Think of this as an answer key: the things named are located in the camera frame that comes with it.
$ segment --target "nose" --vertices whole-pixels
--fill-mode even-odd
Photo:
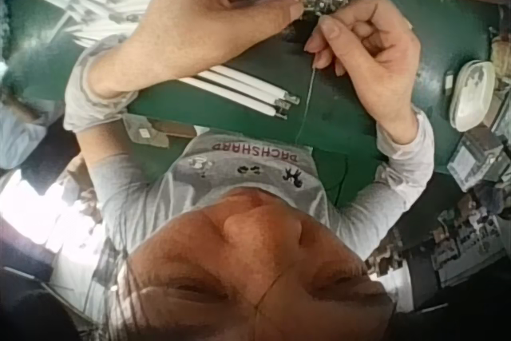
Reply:
[[[254,301],[298,262],[301,234],[299,215],[281,204],[253,208],[224,221],[224,238],[243,264],[251,285],[251,293],[246,293]]]

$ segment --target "gray shirt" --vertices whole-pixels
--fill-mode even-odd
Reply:
[[[66,90],[65,127],[80,132],[118,120],[135,97],[102,101],[91,94],[91,58],[113,46],[100,43],[78,60]],[[378,127],[378,147],[390,160],[374,183],[346,209],[332,206],[307,149],[252,140],[235,134],[205,133],[194,139],[154,184],[128,155],[108,157],[90,169],[107,231],[118,248],[133,252],[169,220],[214,204],[233,188],[261,188],[313,216],[363,260],[426,187],[434,167],[434,136],[417,110],[419,132],[409,145],[396,145]]]

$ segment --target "woman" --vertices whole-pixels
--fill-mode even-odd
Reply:
[[[125,262],[109,325],[134,339],[381,339],[393,305],[362,260],[420,196],[433,133],[412,107],[420,44],[389,0],[323,17],[314,66],[349,74],[390,161],[344,212],[309,152],[205,133],[155,184],[119,123],[137,91],[226,62],[300,17],[300,0],[153,0],[136,33],[85,52],[66,91],[102,214]]]

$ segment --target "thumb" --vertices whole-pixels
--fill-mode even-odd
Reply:
[[[251,46],[282,32],[303,14],[300,0],[257,0],[229,12],[239,42]]]
[[[353,82],[367,81],[374,76],[378,63],[344,23],[322,16],[319,28]]]

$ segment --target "person's left hand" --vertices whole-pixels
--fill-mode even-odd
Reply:
[[[303,13],[300,0],[152,0],[134,35],[93,67],[102,96],[193,76],[281,32]]]

